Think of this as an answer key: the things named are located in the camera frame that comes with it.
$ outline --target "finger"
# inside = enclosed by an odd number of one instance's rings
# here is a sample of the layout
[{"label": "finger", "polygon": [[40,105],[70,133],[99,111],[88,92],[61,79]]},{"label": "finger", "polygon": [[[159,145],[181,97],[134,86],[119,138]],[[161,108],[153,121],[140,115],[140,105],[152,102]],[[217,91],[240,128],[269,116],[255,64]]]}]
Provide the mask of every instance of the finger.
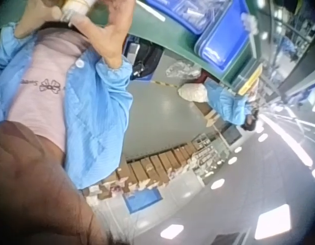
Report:
[{"label": "finger", "polygon": [[89,39],[97,38],[99,34],[99,27],[87,16],[75,13],[72,15],[70,23]]}]

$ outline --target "blue storage crate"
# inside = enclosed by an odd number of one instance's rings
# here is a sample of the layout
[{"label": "blue storage crate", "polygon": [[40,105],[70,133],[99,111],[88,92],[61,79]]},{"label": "blue storage crate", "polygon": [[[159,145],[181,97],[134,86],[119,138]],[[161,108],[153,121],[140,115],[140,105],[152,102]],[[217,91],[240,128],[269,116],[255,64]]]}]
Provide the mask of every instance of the blue storage crate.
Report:
[{"label": "blue storage crate", "polygon": [[196,35],[203,33],[209,23],[216,23],[231,0],[146,0]]},{"label": "blue storage crate", "polygon": [[245,0],[233,0],[219,24],[210,23],[195,44],[195,53],[224,73],[249,39],[241,20],[248,13]]}]

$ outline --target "ceiling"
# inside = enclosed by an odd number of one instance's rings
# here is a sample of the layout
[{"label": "ceiling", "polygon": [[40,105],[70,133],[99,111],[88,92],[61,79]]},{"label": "ceiling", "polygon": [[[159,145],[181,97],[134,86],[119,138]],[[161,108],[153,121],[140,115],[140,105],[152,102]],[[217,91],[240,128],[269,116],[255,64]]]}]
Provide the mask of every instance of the ceiling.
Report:
[{"label": "ceiling", "polygon": [[[313,159],[315,144],[301,141],[295,127],[281,122]],[[218,234],[228,234],[251,229],[246,244],[295,245],[300,244],[315,220],[315,179],[311,170],[296,156],[291,148],[271,128],[263,133],[269,137],[258,142],[255,134],[242,145],[238,161],[224,165],[215,178],[188,204],[169,219],[135,237],[136,245],[211,245]],[[222,187],[211,190],[211,184],[225,179]],[[283,204],[291,213],[291,230],[263,240],[255,240],[259,215]],[[183,225],[184,230],[173,240],[160,237],[171,224]]]}]

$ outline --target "white glove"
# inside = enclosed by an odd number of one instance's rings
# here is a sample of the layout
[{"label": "white glove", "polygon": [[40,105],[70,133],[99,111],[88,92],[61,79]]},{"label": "white glove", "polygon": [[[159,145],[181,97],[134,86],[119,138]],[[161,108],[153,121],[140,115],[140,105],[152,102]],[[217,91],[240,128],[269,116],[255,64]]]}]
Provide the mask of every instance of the white glove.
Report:
[{"label": "white glove", "polygon": [[241,20],[244,23],[244,27],[246,31],[248,31],[252,35],[258,34],[257,19],[254,15],[242,13]]},{"label": "white glove", "polygon": [[97,0],[68,0],[62,7],[61,21],[69,22],[74,13],[86,15]]}]

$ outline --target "gray floor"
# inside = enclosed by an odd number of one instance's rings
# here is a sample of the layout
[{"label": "gray floor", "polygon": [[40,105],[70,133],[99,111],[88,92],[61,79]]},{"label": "gray floor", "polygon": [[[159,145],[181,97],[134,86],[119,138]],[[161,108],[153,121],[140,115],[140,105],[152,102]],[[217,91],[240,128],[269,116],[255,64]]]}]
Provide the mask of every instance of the gray floor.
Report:
[{"label": "gray floor", "polygon": [[[176,85],[186,82],[166,77],[165,70],[177,60],[172,56],[163,55],[154,73],[155,81]],[[210,131],[197,108],[180,98],[176,88],[133,81],[129,91],[134,103],[123,148],[127,160],[169,149]]]}]

